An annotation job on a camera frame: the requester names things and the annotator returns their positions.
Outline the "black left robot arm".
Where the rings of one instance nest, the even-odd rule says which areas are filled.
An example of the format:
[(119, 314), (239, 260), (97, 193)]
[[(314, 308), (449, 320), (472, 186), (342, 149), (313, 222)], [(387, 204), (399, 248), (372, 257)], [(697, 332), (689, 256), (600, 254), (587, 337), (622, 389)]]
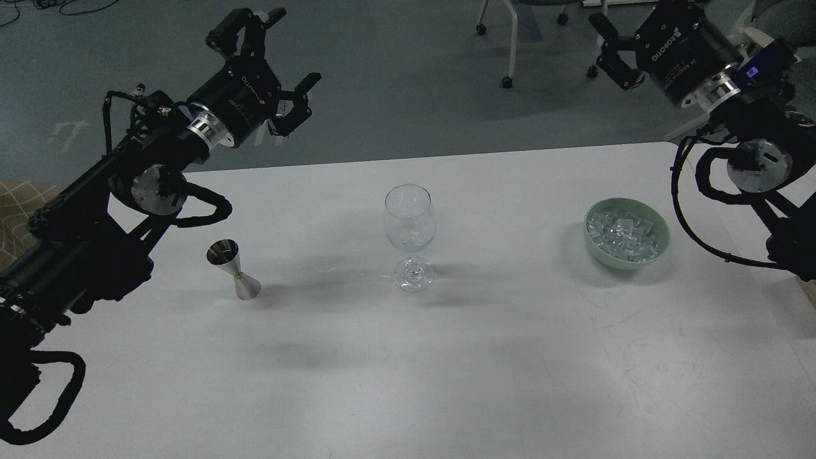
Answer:
[(309, 73), (285, 90), (271, 69), (266, 34), (284, 8), (231, 11), (206, 43), (222, 68), (185, 101), (163, 91), (108, 91), (106, 151), (29, 218), (32, 248), (2, 273), (2, 440), (41, 441), (66, 418), (85, 378), (84, 359), (41, 351), (56, 326), (97, 300), (121, 300), (149, 281), (150, 253), (170, 227), (211, 226), (230, 201), (184, 171), (219, 145), (236, 149), (257, 128), (287, 137), (312, 114)]

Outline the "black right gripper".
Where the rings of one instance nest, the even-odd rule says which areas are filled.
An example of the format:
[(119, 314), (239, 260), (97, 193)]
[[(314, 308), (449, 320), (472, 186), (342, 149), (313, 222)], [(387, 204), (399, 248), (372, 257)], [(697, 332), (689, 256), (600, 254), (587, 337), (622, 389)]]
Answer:
[[(732, 78), (740, 53), (696, 3), (657, 3), (634, 38), (621, 36), (602, 13), (591, 14), (589, 23), (602, 40), (595, 65), (625, 91), (650, 79), (677, 108), (703, 110), (741, 93)], [(636, 67), (620, 52), (635, 52)]]

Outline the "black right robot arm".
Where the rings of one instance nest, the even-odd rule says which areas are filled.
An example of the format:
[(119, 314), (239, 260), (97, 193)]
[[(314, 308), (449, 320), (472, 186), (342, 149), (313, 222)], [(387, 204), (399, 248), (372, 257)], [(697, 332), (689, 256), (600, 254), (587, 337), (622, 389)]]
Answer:
[[(814, 124), (787, 110), (784, 73), (795, 49), (768, 39), (752, 57), (738, 39), (720, 32), (694, 1), (658, 1), (633, 35), (624, 36), (604, 13), (591, 25), (601, 37), (595, 63), (629, 90), (646, 77), (677, 107), (699, 105), (708, 119), (686, 136), (671, 166), (671, 201), (677, 221), (694, 243), (723, 261), (775, 268), (814, 280), (814, 197), (796, 205), (783, 188), (814, 166)], [(748, 206), (769, 232), (767, 259), (741, 258), (706, 244), (686, 221), (679, 200), (682, 166), (697, 143), (697, 190), (709, 200)]]

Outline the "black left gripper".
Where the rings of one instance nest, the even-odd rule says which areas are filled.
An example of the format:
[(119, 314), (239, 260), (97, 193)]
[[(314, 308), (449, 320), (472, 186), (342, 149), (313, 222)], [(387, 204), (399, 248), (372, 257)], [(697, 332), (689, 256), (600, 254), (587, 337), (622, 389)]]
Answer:
[(285, 8), (234, 9), (206, 37), (224, 64), (186, 102), (221, 123), (222, 145), (239, 148), (266, 121), (271, 136), (288, 137), (312, 116), (309, 91), (323, 75), (309, 73), (294, 90), (281, 91), (266, 59), (266, 33), (287, 14)]

